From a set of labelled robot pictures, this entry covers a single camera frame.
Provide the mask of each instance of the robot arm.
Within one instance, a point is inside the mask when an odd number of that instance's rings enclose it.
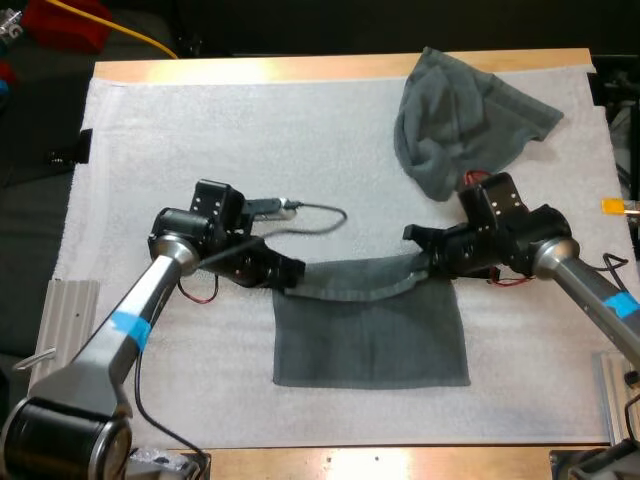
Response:
[[[151,266],[71,363],[36,383],[11,413],[0,437],[0,478],[122,478],[132,437],[122,384],[174,287],[202,259],[255,238],[254,221],[291,218],[285,203],[245,201],[229,185],[203,180],[190,211],[160,212],[149,237]],[[235,251],[207,269],[246,287],[293,287],[304,274],[303,262],[264,242]],[[159,478],[146,470],[128,468],[127,477]]]
[[[487,277],[504,264],[526,277],[555,280],[640,369],[640,306],[579,259],[560,212],[548,205],[529,211],[507,173],[467,187],[459,198],[467,223],[446,230],[410,225],[404,232],[431,254],[434,274]]]

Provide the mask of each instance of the blue tape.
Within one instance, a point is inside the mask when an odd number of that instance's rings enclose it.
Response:
[[[151,332],[151,325],[144,318],[126,312],[113,312],[111,315],[113,327],[119,332],[126,333],[135,340],[140,351],[144,350],[147,338]]]
[[[604,304],[613,308],[620,318],[628,317],[636,310],[640,310],[640,304],[636,302],[636,299],[629,292],[617,293],[613,297],[609,297]]]

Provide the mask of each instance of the black cable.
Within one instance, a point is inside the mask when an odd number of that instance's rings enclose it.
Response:
[[[618,264],[616,266],[614,266],[611,263],[611,259],[616,260],[618,262]],[[607,266],[607,270],[609,271],[609,273],[613,277],[613,280],[616,282],[616,284],[618,285],[620,290],[622,290],[623,292],[628,292],[629,290],[627,289],[626,285],[624,284],[624,282],[622,281],[622,279],[618,275],[618,272],[616,272],[616,269],[622,267],[623,265],[626,265],[627,263],[629,263],[629,260],[627,260],[626,258],[617,257],[616,255],[613,255],[611,253],[603,254],[602,255],[602,260],[604,261],[604,264]]]
[[[147,422],[149,422],[155,428],[160,430],[162,433],[164,433],[165,435],[168,435],[169,437],[173,438],[177,442],[180,442],[185,447],[193,450],[200,458],[202,458],[203,466],[202,466],[202,470],[200,471],[199,478],[204,478],[205,472],[207,471],[207,467],[209,466],[209,457],[207,457],[207,454],[204,453],[202,449],[198,448],[190,441],[186,440],[185,438],[181,437],[177,433],[169,430],[167,427],[159,423],[151,415],[149,415],[147,411],[144,409],[144,407],[142,406],[142,398],[140,395],[140,371],[142,370],[141,366],[142,366],[142,352],[138,354],[138,359],[136,361],[136,370],[134,375],[134,388],[133,388],[134,396],[136,400],[136,406],[138,407],[138,411],[140,412],[140,415],[142,415],[142,418],[144,418]]]
[[[615,255],[612,255],[610,253],[605,253],[604,255],[607,255],[609,258],[613,258],[615,261],[617,261],[618,263],[616,263],[615,265],[612,266],[612,268],[614,270],[617,270],[620,267],[624,267],[627,263],[629,263],[629,260],[627,260],[626,258],[620,258],[620,257],[616,257]],[[610,272],[611,269],[609,267],[594,267],[592,265],[589,265],[591,268],[593,268],[596,272]]]
[[[276,237],[278,235],[326,235],[331,233],[338,228],[340,228],[344,223],[348,220],[349,216],[347,212],[338,207],[331,207],[328,205],[321,205],[318,203],[303,203],[303,202],[287,202],[285,208],[289,210],[293,210],[300,207],[308,207],[308,208],[317,208],[319,210],[328,210],[331,212],[339,213],[342,217],[340,220],[335,222],[333,225],[330,225],[325,228],[319,228],[317,230],[310,230],[305,228],[281,228],[278,230],[274,230],[272,232],[265,233],[264,235],[254,237],[250,240],[247,240],[244,243],[236,245],[235,247],[228,248],[224,252],[217,253],[215,255],[211,255],[210,257],[204,258],[198,264],[198,268],[206,267],[207,265],[211,265],[212,263],[219,262],[227,257],[237,254],[247,248],[250,248],[254,245],[257,245],[263,242],[265,239],[270,237]]]
[[[631,438],[631,440],[633,440],[634,442],[636,441],[636,436],[633,433],[633,426],[631,425],[631,407],[633,407],[633,405],[638,400],[640,400],[640,395],[636,395],[624,404],[624,422],[627,424],[627,432],[629,433],[629,438]]]

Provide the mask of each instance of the folded gray cloth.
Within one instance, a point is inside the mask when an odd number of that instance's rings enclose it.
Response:
[[[425,48],[404,87],[396,155],[428,197],[445,201],[466,171],[497,172],[562,117],[495,75]]]
[[[307,265],[273,293],[273,381],[292,387],[469,385],[451,282],[427,278],[424,254]]]

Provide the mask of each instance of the red object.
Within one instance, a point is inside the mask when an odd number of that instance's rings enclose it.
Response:
[[[62,0],[96,17],[111,20],[111,12],[99,0]],[[83,18],[45,0],[30,0],[22,17],[22,26],[46,47],[100,53],[111,29]]]
[[[18,81],[7,62],[0,62],[0,80],[4,80],[9,85]]]

